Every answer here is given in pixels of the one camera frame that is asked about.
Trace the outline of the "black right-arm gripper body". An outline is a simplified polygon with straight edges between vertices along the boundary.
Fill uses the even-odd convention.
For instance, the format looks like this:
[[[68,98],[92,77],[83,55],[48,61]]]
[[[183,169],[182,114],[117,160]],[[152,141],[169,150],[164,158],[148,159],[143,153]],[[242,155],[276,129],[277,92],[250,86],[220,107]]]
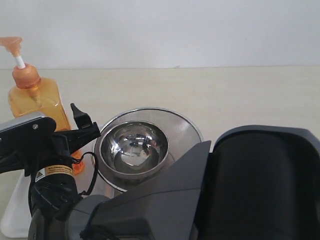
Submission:
[[[100,136],[95,122],[68,131],[55,131],[56,121],[34,112],[0,124],[0,172],[24,170],[32,175],[41,165],[71,154]]]

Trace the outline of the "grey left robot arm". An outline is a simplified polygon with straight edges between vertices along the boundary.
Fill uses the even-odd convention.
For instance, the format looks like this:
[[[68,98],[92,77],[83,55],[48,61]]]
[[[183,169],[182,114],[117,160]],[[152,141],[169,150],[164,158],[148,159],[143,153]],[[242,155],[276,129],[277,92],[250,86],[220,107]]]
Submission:
[[[80,201],[65,240],[317,240],[320,142],[307,129],[247,125],[108,199]]]

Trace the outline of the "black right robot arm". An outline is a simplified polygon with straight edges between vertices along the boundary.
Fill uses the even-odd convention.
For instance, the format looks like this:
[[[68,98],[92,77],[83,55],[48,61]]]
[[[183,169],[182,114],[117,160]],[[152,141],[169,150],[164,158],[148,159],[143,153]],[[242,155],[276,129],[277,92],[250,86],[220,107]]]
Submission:
[[[101,134],[90,116],[70,105],[76,130],[56,131],[56,121],[37,111],[0,126],[0,171],[23,170],[30,178],[28,207],[30,240],[65,240],[66,222],[74,207],[96,184],[99,164],[87,190],[78,192],[73,165],[83,159],[73,154]]]

